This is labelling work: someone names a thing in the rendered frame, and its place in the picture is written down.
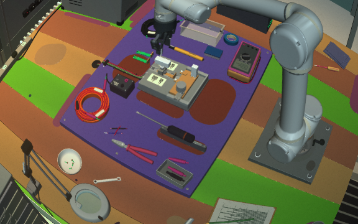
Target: multimeter screen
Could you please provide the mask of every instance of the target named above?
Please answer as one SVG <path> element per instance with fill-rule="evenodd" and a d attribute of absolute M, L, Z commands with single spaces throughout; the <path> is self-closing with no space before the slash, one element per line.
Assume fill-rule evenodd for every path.
<path fill-rule="evenodd" d="M 249 73 L 251 69 L 251 65 L 241 62 L 238 58 L 234 60 L 232 67 L 244 73 Z"/>

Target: wrench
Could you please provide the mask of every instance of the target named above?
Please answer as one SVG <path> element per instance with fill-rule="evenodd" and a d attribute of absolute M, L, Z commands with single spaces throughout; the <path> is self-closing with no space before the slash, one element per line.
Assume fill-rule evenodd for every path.
<path fill-rule="evenodd" d="M 97 184 L 97 183 L 110 182 L 110 181 L 121 181 L 121 178 L 120 178 L 120 177 L 117 177 L 117 178 L 113 178 L 113 179 L 94 180 L 93 182 L 94 182 L 95 184 Z"/>

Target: green pencil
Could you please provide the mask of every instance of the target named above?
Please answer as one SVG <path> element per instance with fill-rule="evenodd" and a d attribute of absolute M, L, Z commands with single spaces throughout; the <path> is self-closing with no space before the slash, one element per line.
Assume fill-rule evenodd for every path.
<path fill-rule="evenodd" d="M 246 220 L 224 221 L 224 222 L 209 222 L 209 223 L 205 223 L 205 224 L 218 224 L 218 223 L 245 222 L 245 221 L 251 221 L 251 220 L 254 220 L 254 218 L 249 218 L 249 219 L 246 219 Z"/>

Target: blue sponge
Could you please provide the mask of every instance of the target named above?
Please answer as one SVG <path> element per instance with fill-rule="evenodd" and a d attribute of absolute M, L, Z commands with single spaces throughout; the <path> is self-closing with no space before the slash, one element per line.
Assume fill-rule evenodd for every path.
<path fill-rule="evenodd" d="M 207 46 L 206 50 L 204 51 L 205 56 L 215 58 L 216 60 L 219 60 L 221 58 L 222 53 L 223 53 L 223 50 L 217 49 L 212 46 Z"/>

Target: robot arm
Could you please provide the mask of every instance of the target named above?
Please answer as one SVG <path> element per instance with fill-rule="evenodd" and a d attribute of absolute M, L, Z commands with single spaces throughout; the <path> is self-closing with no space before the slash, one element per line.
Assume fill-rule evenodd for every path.
<path fill-rule="evenodd" d="M 202 24 L 210 17 L 211 9 L 217 5 L 242 9 L 282 22 L 270 36 L 270 48 L 283 67 L 283 89 L 280 117 L 276 122 L 275 134 L 267 143 L 267 149 L 277 161 L 291 162 L 302 150 L 305 142 L 313 137 L 316 126 L 311 128 L 310 123 L 318 123 L 308 120 L 304 114 L 308 72 L 313 66 L 313 52 L 323 39 L 323 26 L 316 14 L 293 2 L 155 0 L 154 28 L 157 36 L 151 41 L 152 46 L 157 42 L 162 45 L 170 44 L 170 38 L 176 29 L 177 15 L 195 24 Z M 162 49 L 162 46 L 159 47 L 153 47 L 158 54 L 159 49 Z M 316 98 L 312 101 L 314 105 L 320 105 L 316 110 L 322 110 Z"/>

